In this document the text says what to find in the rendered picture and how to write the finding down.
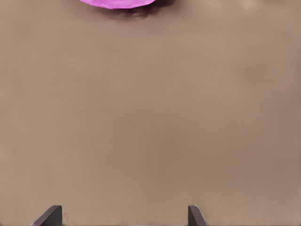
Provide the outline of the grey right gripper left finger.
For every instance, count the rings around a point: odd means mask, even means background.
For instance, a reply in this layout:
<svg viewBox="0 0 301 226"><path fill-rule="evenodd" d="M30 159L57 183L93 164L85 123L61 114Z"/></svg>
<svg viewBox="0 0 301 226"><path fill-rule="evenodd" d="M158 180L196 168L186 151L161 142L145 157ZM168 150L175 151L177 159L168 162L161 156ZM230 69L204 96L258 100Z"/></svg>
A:
<svg viewBox="0 0 301 226"><path fill-rule="evenodd" d="M39 218L37 218L30 226L62 226L63 225L63 209L61 205L53 205L49 207Z"/></svg>

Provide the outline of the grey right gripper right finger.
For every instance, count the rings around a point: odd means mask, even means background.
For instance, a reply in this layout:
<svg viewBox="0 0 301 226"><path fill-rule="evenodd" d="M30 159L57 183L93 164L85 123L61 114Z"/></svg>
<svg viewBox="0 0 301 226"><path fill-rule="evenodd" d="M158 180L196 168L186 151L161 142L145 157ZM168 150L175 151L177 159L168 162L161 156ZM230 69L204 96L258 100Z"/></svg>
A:
<svg viewBox="0 0 301 226"><path fill-rule="evenodd" d="M208 223L197 205L188 206L188 226L208 226Z"/></svg>

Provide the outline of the pink plate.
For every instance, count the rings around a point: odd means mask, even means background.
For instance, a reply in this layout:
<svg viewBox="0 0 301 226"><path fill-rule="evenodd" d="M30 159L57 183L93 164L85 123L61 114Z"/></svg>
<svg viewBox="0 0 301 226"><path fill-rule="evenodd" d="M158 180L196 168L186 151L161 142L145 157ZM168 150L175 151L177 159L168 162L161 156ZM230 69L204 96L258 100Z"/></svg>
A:
<svg viewBox="0 0 301 226"><path fill-rule="evenodd" d="M156 0L80 0L88 5L107 9L131 9L146 6Z"/></svg>

